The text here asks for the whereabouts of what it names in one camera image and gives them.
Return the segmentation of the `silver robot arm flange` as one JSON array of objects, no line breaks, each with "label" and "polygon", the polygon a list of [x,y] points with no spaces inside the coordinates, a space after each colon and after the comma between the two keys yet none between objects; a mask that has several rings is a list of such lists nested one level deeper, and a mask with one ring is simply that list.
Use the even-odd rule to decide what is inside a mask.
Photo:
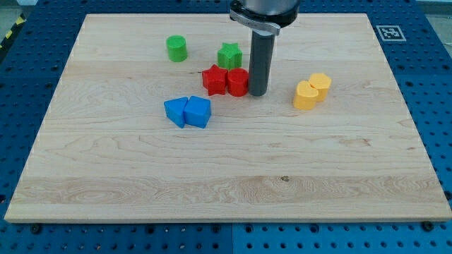
[{"label": "silver robot arm flange", "polygon": [[299,13],[300,0],[234,0],[230,2],[230,19],[248,28],[279,35]]}]

